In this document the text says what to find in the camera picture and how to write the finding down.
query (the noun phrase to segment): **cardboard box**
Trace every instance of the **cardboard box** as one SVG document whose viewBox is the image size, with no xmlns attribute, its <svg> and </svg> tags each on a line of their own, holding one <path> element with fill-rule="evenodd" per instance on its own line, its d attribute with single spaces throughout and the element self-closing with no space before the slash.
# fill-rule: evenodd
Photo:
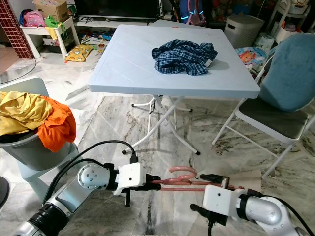
<svg viewBox="0 0 315 236">
<path fill-rule="evenodd" d="M 44 18 L 52 15 L 56 21 L 63 22 L 69 17 L 66 0 L 34 0 L 33 3 Z"/>
</svg>

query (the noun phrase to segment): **white shelf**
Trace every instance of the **white shelf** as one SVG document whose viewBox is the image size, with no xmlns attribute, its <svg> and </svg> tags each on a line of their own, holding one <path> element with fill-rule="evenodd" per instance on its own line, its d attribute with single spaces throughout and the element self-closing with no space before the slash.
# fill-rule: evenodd
<svg viewBox="0 0 315 236">
<path fill-rule="evenodd" d="M 146 22 L 131 22 L 131 21 L 91 21 L 85 23 L 85 21 L 78 21 L 74 23 L 75 26 L 88 26 L 88 27 L 106 27 L 117 28 L 118 25 L 134 25 L 134 26 L 146 26 Z"/>
</svg>

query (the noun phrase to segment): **red brick pillar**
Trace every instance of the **red brick pillar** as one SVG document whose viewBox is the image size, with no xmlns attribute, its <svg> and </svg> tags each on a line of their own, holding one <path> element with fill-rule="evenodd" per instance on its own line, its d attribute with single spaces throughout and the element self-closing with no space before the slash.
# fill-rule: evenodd
<svg viewBox="0 0 315 236">
<path fill-rule="evenodd" d="M 0 0 L 0 24 L 19 58 L 33 58 L 33 53 L 7 0 Z"/>
</svg>

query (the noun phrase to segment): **plaid shirt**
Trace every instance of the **plaid shirt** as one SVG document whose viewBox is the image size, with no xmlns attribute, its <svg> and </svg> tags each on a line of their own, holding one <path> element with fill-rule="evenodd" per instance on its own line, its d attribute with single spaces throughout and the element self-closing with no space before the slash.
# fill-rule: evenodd
<svg viewBox="0 0 315 236">
<path fill-rule="evenodd" d="M 189 75 L 206 74 L 217 54 L 212 43 L 198 45 L 178 39 L 152 49 L 152 57 L 156 60 L 154 68 L 163 74 L 177 74 L 181 71 L 186 71 Z"/>
</svg>

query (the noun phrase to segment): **laundry basket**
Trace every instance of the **laundry basket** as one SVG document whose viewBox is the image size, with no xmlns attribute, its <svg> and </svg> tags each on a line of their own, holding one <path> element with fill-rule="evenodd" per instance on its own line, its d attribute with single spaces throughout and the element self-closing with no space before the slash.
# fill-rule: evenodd
<svg viewBox="0 0 315 236">
<path fill-rule="evenodd" d="M 224 33 L 234 48 L 251 47 L 263 24 L 254 16 L 229 16 Z"/>
<path fill-rule="evenodd" d="M 53 153 L 44 147 L 38 134 L 33 132 L 16 142 L 0 143 L 0 148 L 36 171 L 47 170 L 61 163 L 69 154 L 70 147 L 70 143 L 66 142 L 59 152 Z"/>
</svg>

